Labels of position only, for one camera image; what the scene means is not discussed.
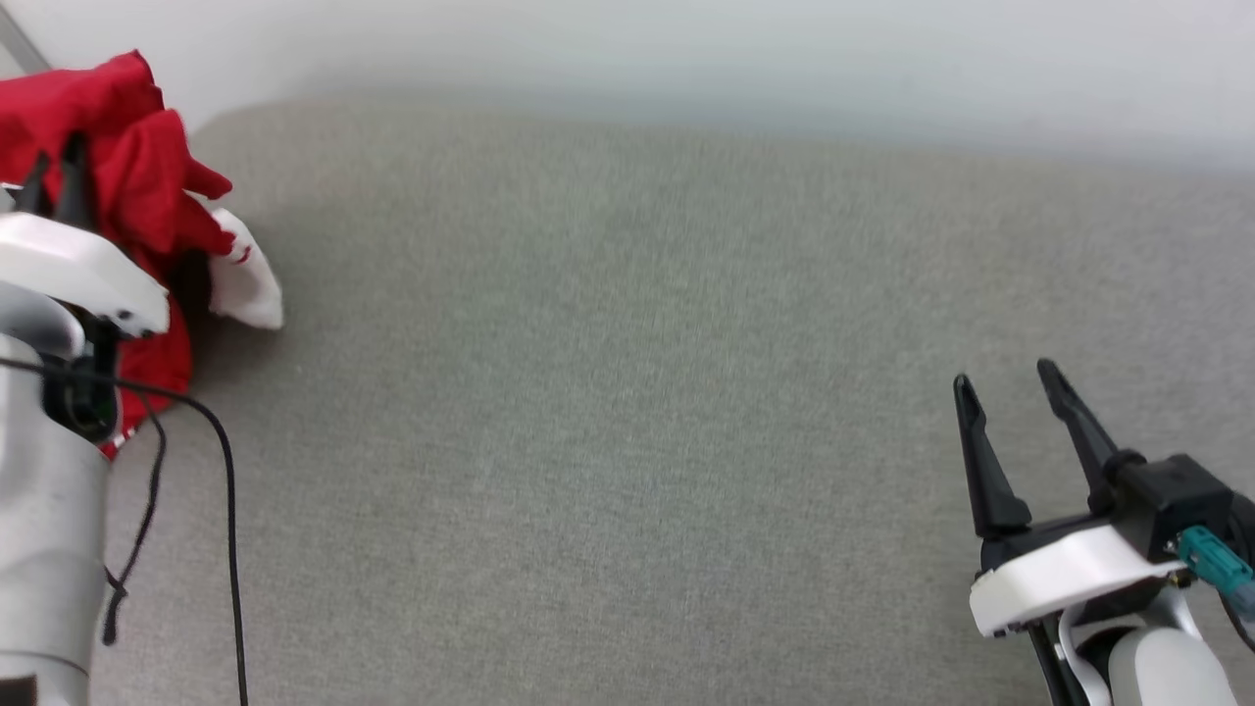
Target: cable connector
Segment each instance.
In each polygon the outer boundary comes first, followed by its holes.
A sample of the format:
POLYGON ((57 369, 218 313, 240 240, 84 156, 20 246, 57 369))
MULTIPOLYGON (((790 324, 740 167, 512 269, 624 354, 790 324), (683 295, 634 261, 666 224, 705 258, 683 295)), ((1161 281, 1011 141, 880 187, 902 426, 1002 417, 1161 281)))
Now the cable connector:
POLYGON ((1216 587, 1242 618, 1255 621, 1255 571, 1246 562, 1201 525, 1182 532, 1176 544, 1191 572, 1216 587))

